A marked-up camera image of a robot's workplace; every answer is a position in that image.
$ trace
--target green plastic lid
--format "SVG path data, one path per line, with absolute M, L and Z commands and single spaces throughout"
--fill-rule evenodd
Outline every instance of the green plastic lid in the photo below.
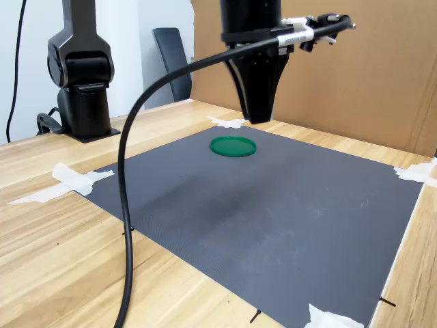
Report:
M 214 138 L 210 148 L 216 154 L 227 157 L 245 157 L 257 151 L 257 144 L 250 139 L 236 135 Z

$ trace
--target office chair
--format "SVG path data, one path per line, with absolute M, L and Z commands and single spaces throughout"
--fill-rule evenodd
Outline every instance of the office chair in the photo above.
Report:
M 179 29 L 163 27 L 153 29 L 152 33 L 163 57 L 167 73 L 187 65 Z M 170 87 L 175 102 L 189 99 L 191 94 L 191 76 L 187 74 L 173 80 L 170 82 Z

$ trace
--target white wall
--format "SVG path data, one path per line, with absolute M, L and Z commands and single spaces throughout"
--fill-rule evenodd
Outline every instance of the white wall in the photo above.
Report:
M 0 143 L 6 142 L 6 122 L 14 89 L 16 32 L 21 1 L 2 1 L 0 9 Z M 18 93 L 11 140 L 36 135 L 36 116 L 57 106 L 59 88 L 47 70 L 47 41 L 64 26 L 62 1 L 27 2 L 21 33 Z
M 187 62 L 194 56 L 194 10 L 190 0 L 138 0 L 141 59 L 144 88 L 166 74 L 164 62 L 153 39 L 157 27 L 177 27 Z M 162 87 L 145 103 L 145 108 L 173 102 L 169 85 Z
M 3 1 L 0 10 L 0 144 L 12 102 L 16 30 L 21 1 Z M 108 89 L 111 117 L 129 112 L 145 87 L 165 74 L 152 37 L 155 27 L 177 27 L 188 61 L 194 54 L 194 12 L 190 0 L 96 0 L 97 30 L 111 46 L 115 66 Z M 59 88 L 46 66 L 48 39 L 64 27 L 61 0 L 26 4 L 21 36 L 18 93 L 11 140 L 37 133 L 36 115 L 57 106 Z M 173 102 L 169 86 L 146 103 L 151 108 Z

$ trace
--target black cord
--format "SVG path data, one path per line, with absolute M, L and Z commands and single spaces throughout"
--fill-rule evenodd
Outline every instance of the black cord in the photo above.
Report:
M 26 0 L 23 0 L 21 5 L 20 20 L 18 21 L 18 33 L 16 36 L 16 48 L 15 48 L 15 78 L 14 78 L 14 95 L 12 96 L 11 112 L 9 113 L 8 123 L 6 124 L 6 139 L 11 142 L 9 136 L 9 129 L 11 127 L 12 116 L 14 115 L 15 102 L 16 102 L 16 89 L 18 86 L 18 54 L 20 53 L 20 39 L 21 39 L 21 27 L 23 26 L 23 16 L 25 15 Z
M 341 20 L 341 22 L 333 25 L 330 29 L 325 29 L 323 32 L 318 32 L 318 29 L 314 30 L 314 34 L 318 35 L 319 38 L 322 36 L 329 36 L 333 33 L 338 33 L 347 29 L 350 25 L 350 19 L 347 16 Z M 252 43 L 246 46 L 239 46 L 235 49 L 225 51 L 224 53 L 219 53 L 218 55 L 211 56 L 209 58 L 201 59 L 194 63 L 191 63 L 185 67 L 179 68 L 164 77 L 157 80 L 157 82 L 153 83 L 149 86 L 146 91 L 140 95 L 136 103 L 133 105 L 130 110 L 128 117 L 126 118 L 126 122 L 124 123 L 124 128 L 122 131 L 122 136 L 120 137 L 120 143 L 118 148 L 118 185 L 119 185 L 119 193 L 120 200 L 122 203 L 122 212 L 123 212 L 123 222 L 124 222 L 124 237 L 126 241 L 126 277 L 124 280 L 124 291 L 122 304 L 120 305 L 120 310 L 118 313 L 117 320 L 115 321 L 114 328 L 123 327 L 124 321 L 126 319 L 126 315 L 128 313 L 130 294 L 132 292 L 132 277 L 133 277 L 133 252 L 132 252 L 132 234 L 130 232 L 130 214 L 129 214 L 129 205 L 128 205 L 128 195 L 126 191 L 126 177 L 124 173 L 124 157 L 126 155 L 126 143 L 128 141 L 129 131 L 132 127 L 132 123 L 134 122 L 135 117 L 140 111 L 143 104 L 146 100 L 154 94 L 157 90 L 159 90 L 164 85 L 168 84 L 174 79 L 181 77 L 183 75 L 192 73 L 196 70 L 201 70 L 202 68 L 215 65 L 221 62 L 226 62 L 235 57 L 243 56 L 249 53 L 264 51 L 270 48 L 277 48 L 279 46 L 279 41 L 277 38 L 271 38 L 268 40 Z

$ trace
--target wooden tabletop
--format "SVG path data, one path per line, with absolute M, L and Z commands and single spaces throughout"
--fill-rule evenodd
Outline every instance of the wooden tabletop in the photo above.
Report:
M 142 112 L 128 140 L 134 156 L 241 113 L 187 100 Z M 122 129 L 124 118 L 112 120 Z M 407 168 L 429 158 L 271 121 L 284 137 Z M 6 205 L 57 183 L 62 162 L 82 174 L 116 162 L 119 136 L 81 144 L 48 134 L 0 146 L 0 325 L 112 327 L 124 286 L 122 222 L 70 192 L 45 204 Z M 125 327 L 280 327 L 137 231 L 134 286 Z M 437 189 L 423 187 L 373 327 L 437 327 Z

